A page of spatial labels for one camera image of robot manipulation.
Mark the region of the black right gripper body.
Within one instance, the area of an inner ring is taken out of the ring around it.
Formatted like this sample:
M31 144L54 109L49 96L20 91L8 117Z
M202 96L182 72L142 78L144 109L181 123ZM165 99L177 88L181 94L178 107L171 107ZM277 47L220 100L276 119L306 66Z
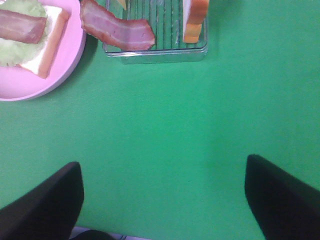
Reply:
M70 240L145 240L146 238L124 235L119 233L109 233L94 230L86 227L76 226L72 229Z

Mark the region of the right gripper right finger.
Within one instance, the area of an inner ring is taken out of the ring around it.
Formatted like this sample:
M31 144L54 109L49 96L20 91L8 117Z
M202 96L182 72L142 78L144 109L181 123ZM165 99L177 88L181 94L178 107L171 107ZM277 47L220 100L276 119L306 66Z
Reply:
M320 192L258 154L247 157L244 192L267 240L318 240Z

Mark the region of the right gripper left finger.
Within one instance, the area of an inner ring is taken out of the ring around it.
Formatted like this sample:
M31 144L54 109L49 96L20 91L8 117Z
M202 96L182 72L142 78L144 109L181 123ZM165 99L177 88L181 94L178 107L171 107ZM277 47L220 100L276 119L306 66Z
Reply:
M2 240L67 240L83 205L78 162L70 162L0 210Z

